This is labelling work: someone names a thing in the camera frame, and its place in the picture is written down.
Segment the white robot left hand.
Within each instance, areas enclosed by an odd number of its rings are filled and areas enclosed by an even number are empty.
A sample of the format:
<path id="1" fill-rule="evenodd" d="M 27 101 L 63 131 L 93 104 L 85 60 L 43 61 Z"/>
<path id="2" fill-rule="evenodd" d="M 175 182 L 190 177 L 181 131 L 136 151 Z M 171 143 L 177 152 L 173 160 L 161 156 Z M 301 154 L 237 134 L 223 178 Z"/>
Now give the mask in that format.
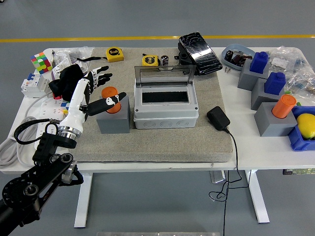
<path id="1" fill-rule="evenodd" d="M 83 123 L 88 116 L 113 108 L 126 96 L 125 92 L 121 92 L 89 102 L 93 91 L 110 80 L 112 74 L 106 73 L 108 69 L 108 66 L 102 66 L 85 74 L 78 64 L 74 64 L 61 72 L 59 86 L 63 89 L 63 98 L 69 99 L 70 105 L 68 115 L 59 125 L 59 135 L 80 137 L 83 133 Z"/>

